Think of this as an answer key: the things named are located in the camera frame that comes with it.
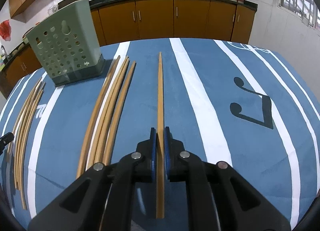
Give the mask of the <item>wooden chopstick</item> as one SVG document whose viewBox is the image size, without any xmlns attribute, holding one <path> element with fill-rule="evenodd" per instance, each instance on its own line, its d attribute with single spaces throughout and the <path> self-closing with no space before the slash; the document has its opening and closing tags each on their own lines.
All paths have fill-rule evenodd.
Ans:
<svg viewBox="0 0 320 231">
<path fill-rule="evenodd" d="M 25 121 L 24 121 L 24 131 L 25 131 L 26 122 L 27 122 L 27 118 L 25 118 Z M 22 141 L 21 141 L 20 157 L 19 157 L 19 162 L 18 162 L 18 176 L 19 176 L 19 173 L 20 173 L 21 151 L 22 151 Z"/>
<path fill-rule="evenodd" d="M 163 103 L 163 62 L 162 53 L 158 56 L 158 91 L 157 91 L 157 181 L 156 181 L 156 218 L 165 215 L 165 171 L 164 171 L 164 103 Z"/>
<path fill-rule="evenodd" d="M 27 140 L 29 136 L 29 130 L 31 127 L 31 123 L 33 121 L 33 117 L 35 115 L 36 108 L 39 104 L 39 101 L 43 95 L 44 92 L 44 87 L 40 87 L 37 95 L 33 99 L 32 106 L 30 108 L 28 117 L 27 117 L 27 122 L 25 125 L 25 131 L 24 131 L 24 136 L 22 139 L 22 151 L 21 151 L 21 159 L 20 159 L 20 173 L 19 173 L 19 184 L 20 184 L 20 196 L 21 196 L 21 201 L 22 201 L 22 208 L 24 210 L 27 210 L 27 204 L 25 201 L 25 194 L 24 194 L 24 159 L 25 159 L 25 150 L 27 146 Z"/>
<path fill-rule="evenodd" d="M 27 106 L 25 107 L 25 111 L 21 117 L 21 123 L 20 126 L 18 128 L 18 139 L 17 139 L 17 143 L 16 143 L 16 150 L 15 150 L 15 160 L 14 160 L 14 185 L 15 188 L 17 190 L 20 190 L 19 188 L 19 184 L 18 184 L 18 162 L 19 162 L 19 157 L 20 157 L 20 149 L 21 149 L 21 141 L 23 138 L 23 132 L 24 132 L 24 121 L 25 118 L 28 117 L 29 113 L 30 113 L 30 103 L 33 102 L 34 100 L 34 96 L 37 94 L 39 87 L 41 86 L 42 80 L 39 82 L 39 85 L 36 87 L 34 93 L 32 94 L 29 102 L 27 103 Z"/>
<path fill-rule="evenodd" d="M 103 98 L 106 94 L 107 88 L 110 85 L 110 82 L 112 80 L 112 77 L 114 75 L 114 72 L 117 68 L 117 65 L 119 63 L 120 60 L 120 55 L 118 55 L 118 57 L 115 59 L 114 62 L 112 62 L 110 69 L 107 73 L 107 76 L 105 78 L 105 81 L 103 83 L 103 86 L 100 90 L 100 93 L 98 95 L 98 98 L 95 102 L 95 106 L 94 109 L 92 111 L 91 114 L 91 118 L 89 120 L 88 126 L 87 126 L 87 130 L 85 133 L 85 137 L 82 143 L 82 147 L 81 147 L 81 152 L 80 152 L 80 157 L 79 157 L 79 163 L 78 163 L 78 168 L 77 168 L 77 172 L 76 172 L 76 178 L 79 178 L 85 171 L 85 165 L 86 165 L 86 161 L 87 161 L 87 157 L 88 157 L 88 153 L 89 153 L 89 145 L 90 145 L 90 141 L 92 139 L 93 136 L 93 129 L 94 129 L 94 124 L 97 121 L 97 117 L 98 117 L 98 112 L 101 108 L 101 104 L 103 102 Z"/>
<path fill-rule="evenodd" d="M 116 105 L 116 96 L 119 94 L 120 88 L 118 84 L 122 82 L 121 78 L 124 75 L 125 69 L 129 64 L 129 58 L 125 57 L 117 75 L 114 79 L 111 89 L 107 95 L 107 100 L 103 107 L 103 112 L 99 119 L 98 127 L 94 135 L 94 141 L 92 144 L 91 152 L 89 154 L 87 169 L 90 168 L 94 163 L 102 162 L 103 153 L 105 150 L 106 140 L 108 136 L 109 127 L 112 120 L 112 114 Z"/>
<path fill-rule="evenodd" d="M 132 76 L 134 74 L 135 67 L 136 67 L 136 62 L 133 61 L 129 69 L 129 72 L 126 72 L 126 69 L 125 69 L 124 75 L 121 78 L 122 82 L 118 84 L 118 87 L 121 87 L 121 89 L 120 89 L 120 93 L 116 96 L 116 99 L 115 99 L 116 108 L 114 109 L 114 112 L 112 114 L 112 120 L 109 127 L 105 150 L 103 153 L 102 162 L 104 163 L 104 165 L 111 164 L 111 157 L 112 157 L 114 144 L 116 140 L 117 129 L 118 129 L 121 113 L 123 111 L 124 103 L 126 100 L 126 95 L 129 90 Z"/>
<path fill-rule="evenodd" d="M 93 163 L 104 165 L 111 163 L 120 116 L 132 77 L 132 70 L 128 68 L 129 63 L 130 60 L 126 57 L 107 96 L 97 129 L 98 137 L 92 146 Z"/>
<path fill-rule="evenodd" d="M 25 107 L 27 106 L 27 103 L 29 102 L 32 94 L 34 93 L 36 87 L 39 85 L 39 82 L 41 81 L 41 79 L 39 78 L 38 81 L 35 83 L 35 85 L 33 86 L 33 88 L 31 89 L 31 91 L 29 92 L 29 95 L 27 96 L 27 99 L 24 101 L 24 104 L 18 114 L 18 117 L 16 119 L 16 122 L 15 122 L 15 125 L 14 125 L 14 128 L 13 128 L 13 135 L 14 135 L 14 139 L 16 138 L 17 136 L 17 130 L 18 130 L 18 125 L 19 125 L 19 122 L 21 120 L 21 117 L 25 111 Z M 11 158 L 11 152 L 12 152 L 12 147 L 14 145 L 14 139 L 13 141 L 8 145 L 8 151 L 7 151 L 7 156 L 6 156 L 6 161 L 9 162 L 9 159 Z"/>
</svg>

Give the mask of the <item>brown kitchen base cabinets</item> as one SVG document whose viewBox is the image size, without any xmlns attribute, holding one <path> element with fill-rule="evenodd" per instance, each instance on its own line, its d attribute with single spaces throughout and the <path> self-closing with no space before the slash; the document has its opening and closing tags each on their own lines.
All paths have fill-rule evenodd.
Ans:
<svg viewBox="0 0 320 231">
<path fill-rule="evenodd" d="M 100 47 L 169 37 L 248 43 L 258 9 L 247 0 L 89 0 L 89 7 Z M 103 74 L 111 59 L 102 55 Z M 40 68 L 24 44 L 1 70 L 1 94 L 9 97 L 19 80 Z"/>
</svg>

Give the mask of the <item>blue striped table cloth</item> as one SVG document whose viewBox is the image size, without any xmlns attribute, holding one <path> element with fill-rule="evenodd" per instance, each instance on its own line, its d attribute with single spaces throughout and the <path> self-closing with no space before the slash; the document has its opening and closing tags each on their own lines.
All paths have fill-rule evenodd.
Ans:
<svg viewBox="0 0 320 231">
<path fill-rule="evenodd" d="M 290 222 L 297 224 L 319 190 L 319 101 L 280 54 L 206 39 L 133 41 L 101 48 L 107 63 L 135 64 L 112 162 L 135 150 L 157 124 L 158 66 L 163 67 L 164 124 L 186 150 L 228 162 Z M 76 177 L 82 141 L 104 76 L 56 88 L 44 69 L 22 78 L 1 111 L 1 133 L 38 80 L 45 82 L 24 162 L 27 208 L 1 156 L 1 185 L 23 227 Z"/>
</svg>

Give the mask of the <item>green perforated utensil holder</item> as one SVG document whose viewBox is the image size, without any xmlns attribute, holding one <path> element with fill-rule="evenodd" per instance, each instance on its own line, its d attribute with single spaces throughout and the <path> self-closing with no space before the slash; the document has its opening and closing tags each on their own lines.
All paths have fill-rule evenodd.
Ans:
<svg viewBox="0 0 320 231">
<path fill-rule="evenodd" d="M 77 0 L 31 29 L 26 38 L 56 87 L 100 76 L 100 51 L 89 0 Z"/>
</svg>

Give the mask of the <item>red plastic bag on wall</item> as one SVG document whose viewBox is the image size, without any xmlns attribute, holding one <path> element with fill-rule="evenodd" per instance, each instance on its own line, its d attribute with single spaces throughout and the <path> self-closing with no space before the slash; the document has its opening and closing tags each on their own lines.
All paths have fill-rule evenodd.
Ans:
<svg viewBox="0 0 320 231">
<path fill-rule="evenodd" d="M 0 23 L 0 36 L 5 41 L 11 41 L 11 26 L 8 19 Z"/>
</svg>

